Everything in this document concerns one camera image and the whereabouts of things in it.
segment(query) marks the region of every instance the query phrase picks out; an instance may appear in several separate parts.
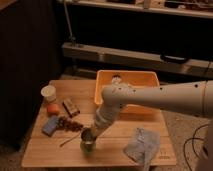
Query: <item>floor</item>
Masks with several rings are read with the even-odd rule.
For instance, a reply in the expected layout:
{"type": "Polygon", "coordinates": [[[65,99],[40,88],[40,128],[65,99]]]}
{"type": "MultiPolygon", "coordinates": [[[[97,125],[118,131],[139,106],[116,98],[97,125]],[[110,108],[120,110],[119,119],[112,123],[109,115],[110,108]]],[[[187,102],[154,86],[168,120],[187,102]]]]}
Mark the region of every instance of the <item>floor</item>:
{"type": "MultiPolygon", "coordinates": [[[[62,75],[61,79],[81,79],[79,76],[70,76],[70,75],[62,75]]],[[[176,153],[178,164],[176,166],[164,166],[164,167],[152,167],[153,171],[187,171],[189,170],[186,162],[183,157],[183,144],[186,139],[192,137],[194,130],[200,125],[209,123],[209,119],[183,115],[180,113],[173,113],[163,111],[163,115],[165,117],[165,121],[171,136],[171,140],[174,146],[174,150],[176,153]]],[[[25,140],[22,144],[20,151],[13,151],[12,149],[0,145],[0,171],[43,171],[47,169],[24,169],[21,167],[21,160],[24,154],[24,150],[26,144],[29,139],[31,130],[29,130],[28,134],[25,137],[25,140]]],[[[206,132],[206,128],[202,129],[198,134],[199,137],[204,137],[206,132]]],[[[199,151],[201,144],[196,144],[197,151],[199,151]]],[[[187,159],[192,168],[195,167],[197,158],[195,157],[191,144],[189,143],[186,146],[186,154],[187,159]]],[[[95,170],[130,170],[129,168],[100,168],[95,170]]]]}

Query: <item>cup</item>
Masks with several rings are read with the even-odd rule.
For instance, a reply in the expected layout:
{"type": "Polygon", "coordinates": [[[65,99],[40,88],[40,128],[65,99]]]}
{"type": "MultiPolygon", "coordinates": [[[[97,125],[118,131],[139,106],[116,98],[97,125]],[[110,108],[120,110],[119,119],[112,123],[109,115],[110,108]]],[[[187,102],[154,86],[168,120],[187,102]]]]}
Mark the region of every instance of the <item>cup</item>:
{"type": "Polygon", "coordinates": [[[45,86],[41,89],[41,95],[47,102],[52,102],[56,99],[56,88],[52,85],[45,86]]]}

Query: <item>gray cloth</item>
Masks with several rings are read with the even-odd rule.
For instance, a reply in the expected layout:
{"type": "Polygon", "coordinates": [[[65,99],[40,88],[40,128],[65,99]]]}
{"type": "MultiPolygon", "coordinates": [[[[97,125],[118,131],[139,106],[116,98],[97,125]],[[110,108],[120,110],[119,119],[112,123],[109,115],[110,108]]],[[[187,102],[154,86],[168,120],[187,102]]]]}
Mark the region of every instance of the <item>gray cloth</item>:
{"type": "Polygon", "coordinates": [[[132,139],[124,148],[124,153],[145,168],[160,147],[160,135],[156,132],[137,128],[132,139]]]}

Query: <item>dried fruit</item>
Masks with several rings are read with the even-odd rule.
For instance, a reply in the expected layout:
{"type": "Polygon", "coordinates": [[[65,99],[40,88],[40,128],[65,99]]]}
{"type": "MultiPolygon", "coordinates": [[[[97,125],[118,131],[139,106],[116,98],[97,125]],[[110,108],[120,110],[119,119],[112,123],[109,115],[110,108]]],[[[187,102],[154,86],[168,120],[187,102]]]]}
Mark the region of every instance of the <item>dried fruit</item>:
{"type": "Polygon", "coordinates": [[[83,129],[83,125],[79,122],[76,121],[71,121],[69,118],[65,116],[59,117],[58,120],[58,129],[62,129],[65,131],[73,131],[73,132],[78,132],[83,129]]]}

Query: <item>red object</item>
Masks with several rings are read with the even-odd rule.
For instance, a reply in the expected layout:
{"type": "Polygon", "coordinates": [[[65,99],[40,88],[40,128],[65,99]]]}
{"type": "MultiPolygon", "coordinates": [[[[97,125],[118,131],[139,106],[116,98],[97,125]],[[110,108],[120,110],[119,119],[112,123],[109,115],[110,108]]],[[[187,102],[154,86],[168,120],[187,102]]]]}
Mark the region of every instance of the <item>red object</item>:
{"type": "Polygon", "coordinates": [[[47,106],[47,113],[48,113],[49,116],[59,115],[60,108],[59,108],[58,104],[56,104],[56,103],[49,104],[47,106]]]}

